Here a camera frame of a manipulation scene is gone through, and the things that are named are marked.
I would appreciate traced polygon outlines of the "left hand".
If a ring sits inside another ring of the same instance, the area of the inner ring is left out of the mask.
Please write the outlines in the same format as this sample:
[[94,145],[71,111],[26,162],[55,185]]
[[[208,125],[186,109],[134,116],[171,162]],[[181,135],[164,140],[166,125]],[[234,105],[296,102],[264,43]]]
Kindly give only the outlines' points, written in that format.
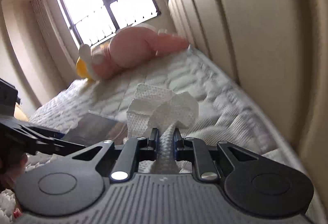
[[[27,161],[28,157],[26,153],[23,153],[19,156],[19,160],[17,162],[13,162],[7,167],[7,170],[1,174],[1,191],[6,189],[13,191],[17,178],[25,172]],[[17,202],[15,195],[15,207],[12,214],[13,220],[15,221],[21,215],[21,207]]]

